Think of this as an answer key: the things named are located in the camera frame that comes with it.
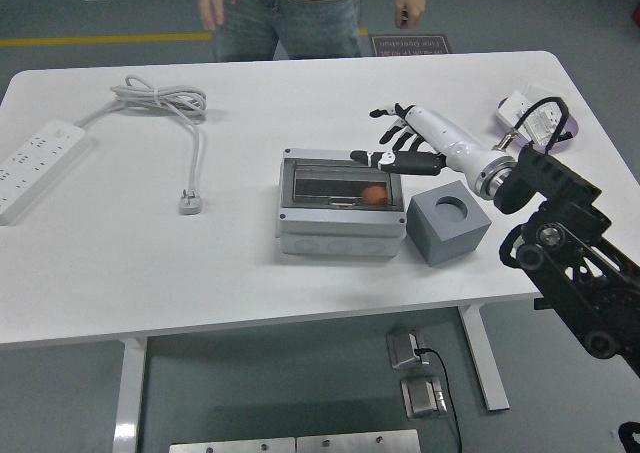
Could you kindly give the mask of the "person's left hand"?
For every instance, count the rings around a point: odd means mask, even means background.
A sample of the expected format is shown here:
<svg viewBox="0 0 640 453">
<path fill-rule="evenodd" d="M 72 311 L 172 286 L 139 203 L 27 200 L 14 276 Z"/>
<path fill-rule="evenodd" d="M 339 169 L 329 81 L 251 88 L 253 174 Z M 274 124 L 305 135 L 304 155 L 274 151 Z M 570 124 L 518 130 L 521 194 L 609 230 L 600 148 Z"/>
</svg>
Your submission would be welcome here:
<svg viewBox="0 0 640 453">
<path fill-rule="evenodd" d="M 412 29 L 422 20 L 426 0 L 396 0 L 395 25 L 399 29 Z"/>
</svg>

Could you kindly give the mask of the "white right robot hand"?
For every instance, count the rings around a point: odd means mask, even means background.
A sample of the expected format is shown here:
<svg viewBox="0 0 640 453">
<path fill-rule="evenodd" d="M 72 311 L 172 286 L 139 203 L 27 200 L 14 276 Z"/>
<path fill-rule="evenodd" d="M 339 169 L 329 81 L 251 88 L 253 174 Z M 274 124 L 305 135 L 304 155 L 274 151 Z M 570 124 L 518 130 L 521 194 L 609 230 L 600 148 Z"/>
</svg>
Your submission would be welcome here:
<svg viewBox="0 0 640 453">
<path fill-rule="evenodd" d="M 370 112 L 373 118 L 394 116 L 396 121 L 379 143 L 387 152 L 354 150 L 350 159 L 384 172 L 414 176 L 437 176 L 448 167 L 463 174 L 473 193 L 494 197 L 515 167 L 513 157 L 490 149 L 470 133 L 432 110 L 411 105 L 392 106 Z"/>
</svg>

